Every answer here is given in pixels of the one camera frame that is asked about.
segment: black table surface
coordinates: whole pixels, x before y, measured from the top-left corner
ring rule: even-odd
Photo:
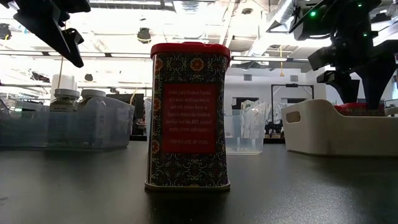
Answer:
[[[228,156],[231,191],[144,190],[146,142],[102,152],[0,151],[0,224],[398,223],[398,160],[265,145]]]

